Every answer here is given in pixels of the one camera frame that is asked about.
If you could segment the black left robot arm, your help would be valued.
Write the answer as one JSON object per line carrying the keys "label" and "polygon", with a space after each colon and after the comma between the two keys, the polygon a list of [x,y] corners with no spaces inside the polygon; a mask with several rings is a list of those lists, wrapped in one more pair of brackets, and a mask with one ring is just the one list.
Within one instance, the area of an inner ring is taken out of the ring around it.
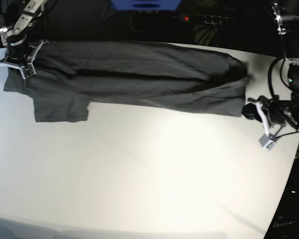
{"label": "black left robot arm", "polygon": [[[299,0],[275,0],[272,11],[282,41],[283,55],[269,66],[268,87],[271,99],[265,96],[256,100],[249,98],[242,114],[249,120],[267,120],[269,126],[288,124],[299,129]],[[288,81],[284,83],[291,92],[290,100],[281,100],[273,88],[273,69],[281,60],[290,61]]]}

